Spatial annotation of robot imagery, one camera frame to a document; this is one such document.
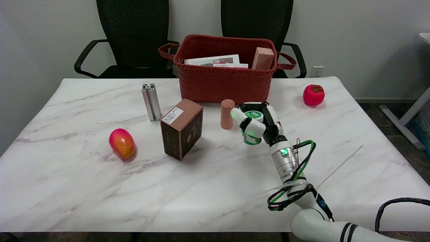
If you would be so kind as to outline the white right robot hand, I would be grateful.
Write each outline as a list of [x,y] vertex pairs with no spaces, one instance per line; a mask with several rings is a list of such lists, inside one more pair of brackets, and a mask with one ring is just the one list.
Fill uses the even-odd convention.
[[264,141],[271,147],[287,141],[281,121],[268,102],[242,103],[230,111],[230,116],[239,126],[245,144],[253,146]]

